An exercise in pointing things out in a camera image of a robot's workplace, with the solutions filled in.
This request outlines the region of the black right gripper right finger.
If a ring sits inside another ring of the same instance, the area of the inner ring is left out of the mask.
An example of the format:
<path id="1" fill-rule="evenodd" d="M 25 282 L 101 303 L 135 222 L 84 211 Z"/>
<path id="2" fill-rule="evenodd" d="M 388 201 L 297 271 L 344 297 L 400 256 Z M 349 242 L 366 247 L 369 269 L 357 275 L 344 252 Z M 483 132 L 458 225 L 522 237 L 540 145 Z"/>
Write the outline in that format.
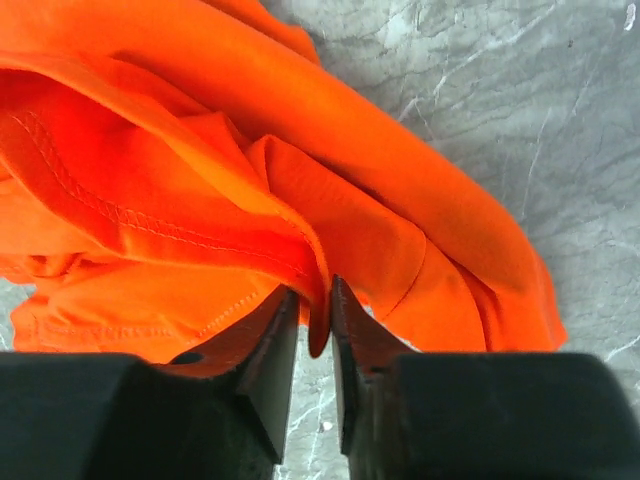
<path id="1" fill-rule="evenodd" d="M 354 479 L 635 479 L 639 424 L 579 353 L 419 353 L 331 290 L 340 448 Z"/>

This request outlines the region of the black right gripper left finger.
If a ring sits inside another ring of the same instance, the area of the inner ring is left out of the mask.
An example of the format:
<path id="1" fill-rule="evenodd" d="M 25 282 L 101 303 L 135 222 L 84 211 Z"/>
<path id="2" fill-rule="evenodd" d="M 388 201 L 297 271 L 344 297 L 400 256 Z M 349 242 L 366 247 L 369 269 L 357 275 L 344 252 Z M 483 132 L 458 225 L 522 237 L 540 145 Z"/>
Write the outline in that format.
<path id="1" fill-rule="evenodd" d="M 5 479 L 269 479 L 284 454 L 299 299 L 276 288 L 167 364 L 1 357 Z"/>

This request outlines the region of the orange t-shirt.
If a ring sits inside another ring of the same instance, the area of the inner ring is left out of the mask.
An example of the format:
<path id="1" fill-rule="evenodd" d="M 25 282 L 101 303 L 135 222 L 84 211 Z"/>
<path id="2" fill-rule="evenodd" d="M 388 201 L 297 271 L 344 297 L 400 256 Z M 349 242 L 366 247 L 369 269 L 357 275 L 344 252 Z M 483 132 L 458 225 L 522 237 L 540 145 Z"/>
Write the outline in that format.
<path id="1" fill-rule="evenodd" d="M 553 351 L 511 215 L 257 1 L 1 5 L 1 274 L 23 352 L 167 362 L 277 286 L 318 356 L 344 278 L 422 351 Z"/>

